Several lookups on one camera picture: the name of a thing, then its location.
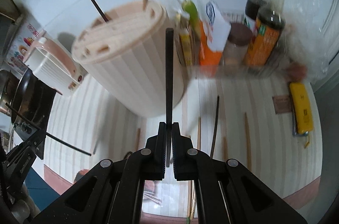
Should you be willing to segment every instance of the beige plastic container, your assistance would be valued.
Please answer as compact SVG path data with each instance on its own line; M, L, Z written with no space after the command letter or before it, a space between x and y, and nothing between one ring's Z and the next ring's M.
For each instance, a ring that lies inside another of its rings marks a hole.
M171 27L166 9L149 1L115 8L111 19L94 21L72 45L72 57L105 89L134 113L154 117L165 113L165 31ZM173 105L184 84L174 52Z

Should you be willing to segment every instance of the sauce bottle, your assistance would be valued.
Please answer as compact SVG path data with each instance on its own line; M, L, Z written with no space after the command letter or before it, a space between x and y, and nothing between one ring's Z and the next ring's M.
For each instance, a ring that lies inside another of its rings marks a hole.
M269 0L258 11L254 36L247 49L244 62L247 65L265 65L285 28L282 17L285 0Z
M194 64L194 49L192 43L192 31L189 25L189 13L177 13L176 28L179 32L180 45L186 66Z
M249 27L252 32L254 31L259 8L267 3L268 0L247 0L243 24Z

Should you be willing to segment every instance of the blue cloth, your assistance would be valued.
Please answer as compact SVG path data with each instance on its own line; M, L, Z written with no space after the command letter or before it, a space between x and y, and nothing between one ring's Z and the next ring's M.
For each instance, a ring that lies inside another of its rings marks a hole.
M31 168L25 180L29 195L34 200L40 211L44 210L60 195L53 190L36 172Z

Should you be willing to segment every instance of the condiment bottle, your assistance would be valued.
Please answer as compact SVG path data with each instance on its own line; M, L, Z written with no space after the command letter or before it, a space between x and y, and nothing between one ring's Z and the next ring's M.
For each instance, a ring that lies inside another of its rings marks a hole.
M282 17L284 2L285 0L269 0L267 5L259 9L254 36L244 58L245 64L266 63L285 28L285 19Z
M177 30L179 32L179 40L184 57L185 65L194 65L194 49L192 43L192 31L189 25L189 14L180 12L177 14Z
M223 52L225 64L240 64L252 39L252 31L244 24L231 23L231 31Z
M268 3L268 0L247 0L245 8L244 24L254 31L255 20L257 19L258 10L261 6Z

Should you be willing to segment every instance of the white appliance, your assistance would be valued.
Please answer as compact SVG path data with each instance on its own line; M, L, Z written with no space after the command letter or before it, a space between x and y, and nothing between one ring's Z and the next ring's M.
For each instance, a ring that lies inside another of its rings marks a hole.
M39 80L59 94L70 96L82 83L86 71L61 43L45 36L45 31L39 34L25 53L23 62Z

